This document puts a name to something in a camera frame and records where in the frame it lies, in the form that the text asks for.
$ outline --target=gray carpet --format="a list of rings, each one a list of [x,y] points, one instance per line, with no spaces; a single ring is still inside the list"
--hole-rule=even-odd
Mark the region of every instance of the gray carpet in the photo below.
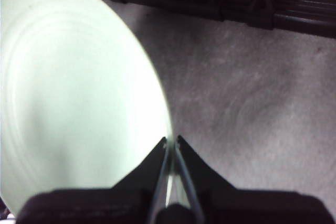
[[[151,57],[176,135],[236,187],[315,195],[336,217],[336,40],[108,3]]]

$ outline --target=white plate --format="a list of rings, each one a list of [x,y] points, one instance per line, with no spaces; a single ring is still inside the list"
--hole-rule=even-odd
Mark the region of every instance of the white plate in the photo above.
[[[111,187],[172,126],[146,53],[101,0],[1,0],[1,197]]]

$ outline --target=ceramic plate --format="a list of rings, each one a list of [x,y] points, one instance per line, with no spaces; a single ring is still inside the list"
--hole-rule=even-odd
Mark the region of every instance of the ceramic plate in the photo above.
[[[172,136],[148,56],[101,0],[1,0],[1,84],[14,214],[42,191],[111,187]]]

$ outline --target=black clamp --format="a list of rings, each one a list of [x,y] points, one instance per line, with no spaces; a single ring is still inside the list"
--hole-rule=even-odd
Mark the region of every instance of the black clamp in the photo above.
[[[168,178],[181,189],[180,204],[166,206]],[[162,139],[113,188],[57,190],[31,198],[17,224],[334,224],[323,203],[285,191],[235,188],[182,138]]]

